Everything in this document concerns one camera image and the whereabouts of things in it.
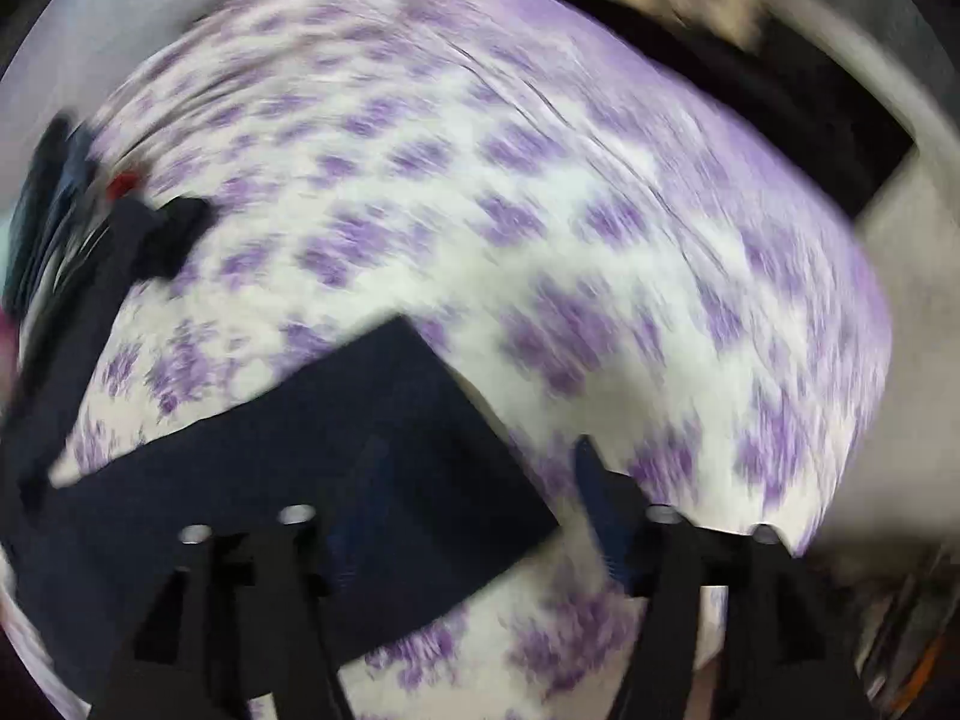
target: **purple floral bed sheet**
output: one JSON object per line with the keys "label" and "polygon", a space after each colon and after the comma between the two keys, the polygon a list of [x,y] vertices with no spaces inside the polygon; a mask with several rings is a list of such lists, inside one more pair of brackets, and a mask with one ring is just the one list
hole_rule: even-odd
{"label": "purple floral bed sheet", "polygon": [[[111,166],[221,218],[131,293],[52,472],[73,483],[405,312],[480,391],[558,538],[341,672],[368,718],[576,718],[613,700],[642,604],[569,464],[802,550],[883,386],[851,231],[736,115],[551,0],[234,0],[104,105]],[[704,590],[701,661],[724,591]],[[6,627],[67,716],[15,607]]]}

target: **white and purple fabric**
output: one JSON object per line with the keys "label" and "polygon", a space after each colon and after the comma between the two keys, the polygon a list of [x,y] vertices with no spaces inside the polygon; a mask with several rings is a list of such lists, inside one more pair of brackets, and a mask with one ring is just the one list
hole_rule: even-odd
{"label": "white and purple fabric", "polygon": [[[152,164],[152,201],[208,196],[221,218],[174,282],[128,297],[55,484],[402,312],[560,519],[457,610],[345,667],[358,717],[602,717],[641,606],[592,540],[575,437],[698,524],[770,522],[803,549],[880,398],[889,319],[829,201],[558,2],[234,0],[95,124],[107,165]],[[701,661],[722,605],[704,593]]]}

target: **bed sheet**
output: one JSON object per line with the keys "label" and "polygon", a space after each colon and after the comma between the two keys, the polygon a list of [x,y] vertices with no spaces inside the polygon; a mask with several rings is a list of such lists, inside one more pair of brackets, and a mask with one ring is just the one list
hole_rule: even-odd
{"label": "bed sheet", "polygon": [[[802,550],[880,399],[886,307],[822,194],[558,2],[233,0],[95,124],[106,165],[151,166],[152,202],[209,196],[221,216],[173,282],[131,292],[55,484],[404,312],[506,425],[562,524],[342,669],[368,720],[606,712],[642,603],[592,541],[578,435],[698,524],[766,521]],[[723,603],[704,589],[701,662]],[[16,608],[5,626],[81,714]]]}

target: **red object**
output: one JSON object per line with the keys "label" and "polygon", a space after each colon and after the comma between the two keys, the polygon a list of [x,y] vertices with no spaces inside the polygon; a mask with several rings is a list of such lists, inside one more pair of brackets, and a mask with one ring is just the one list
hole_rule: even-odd
{"label": "red object", "polygon": [[117,173],[109,185],[107,185],[107,201],[113,202],[114,200],[120,199],[120,197],[128,191],[134,190],[138,186],[140,186],[139,173],[133,172],[132,170]]}

